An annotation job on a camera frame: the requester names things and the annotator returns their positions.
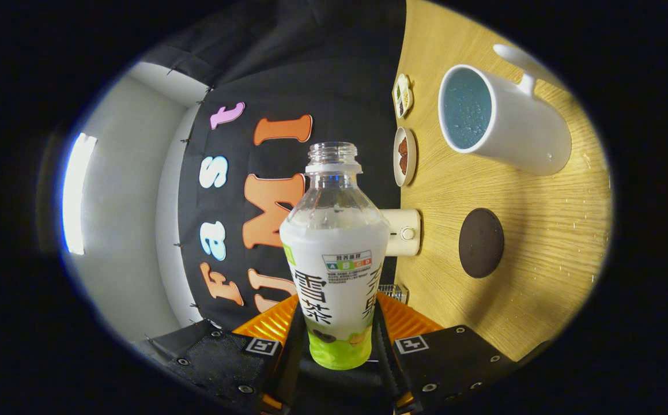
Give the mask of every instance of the white wall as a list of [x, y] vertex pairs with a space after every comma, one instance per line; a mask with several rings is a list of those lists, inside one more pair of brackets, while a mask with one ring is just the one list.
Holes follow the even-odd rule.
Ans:
[[187, 111], [125, 76], [82, 129], [97, 144], [83, 189], [85, 254], [71, 257], [97, 309], [128, 341], [180, 328], [160, 278], [155, 218], [165, 158]]
[[160, 188], [157, 192], [157, 218], [155, 220], [155, 234], [157, 236], [157, 258], [160, 261], [160, 275], [165, 285], [165, 293], [173, 312], [178, 317], [178, 323], [185, 327], [191, 320], [200, 321], [202, 317], [195, 307], [190, 307], [193, 300], [191, 287], [188, 286], [186, 271], [183, 267], [183, 257], [178, 247], [173, 246], [180, 239], [178, 231], [178, 187], [180, 182], [180, 166], [183, 163], [186, 144], [181, 139], [188, 138], [193, 121], [200, 106], [194, 103], [184, 114], [175, 138], [170, 142], [170, 148], [165, 158], [165, 166], [160, 178]]

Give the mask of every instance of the wooden table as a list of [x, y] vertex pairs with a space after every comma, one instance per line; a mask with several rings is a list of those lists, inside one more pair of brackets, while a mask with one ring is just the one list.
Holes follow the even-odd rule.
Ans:
[[[410, 77], [413, 108], [398, 126], [418, 147], [416, 175], [403, 187], [401, 207], [423, 217], [415, 257], [400, 257], [396, 282], [409, 305], [442, 326], [466, 324], [513, 360], [561, 333], [599, 281], [612, 223], [612, 192], [603, 150], [579, 103], [538, 81], [536, 95], [554, 106], [572, 134], [572, 153], [553, 176], [460, 154], [444, 142], [437, 97], [447, 69], [467, 63], [519, 82], [523, 72], [492, 45], [511, 44], [451, 10], [407, 0], [398, 74]], [[465, 216], [491, 210], [505, 247], [486, 278], [466, 275], [458, 252]]]

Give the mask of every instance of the green label section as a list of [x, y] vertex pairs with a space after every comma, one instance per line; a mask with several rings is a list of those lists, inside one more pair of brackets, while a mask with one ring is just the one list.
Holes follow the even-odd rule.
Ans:
[[288, 258], [288, 262], [295, 265], [295, 260], [292, 258], [292, 250], [286, 244], [283, 244], [283, 250], [285, 251], [285, 257]]

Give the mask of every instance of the dark round coaster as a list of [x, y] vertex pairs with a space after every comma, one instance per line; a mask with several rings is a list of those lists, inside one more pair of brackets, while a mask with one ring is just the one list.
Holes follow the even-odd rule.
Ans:
[[459, 260], [468, 276], [483, 278], [495, 271], [503, 256], [503, 227], [490, 210], [470, 212], [459, 233]]

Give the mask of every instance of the plastic bottle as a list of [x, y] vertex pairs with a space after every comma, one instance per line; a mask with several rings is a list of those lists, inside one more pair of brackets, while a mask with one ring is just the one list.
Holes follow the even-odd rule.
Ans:
[[308, 191], [280, 226], [313, 360], [347, 370], [368, 360], [389, 223], [357, 187], [348, 142], [311, 146]]

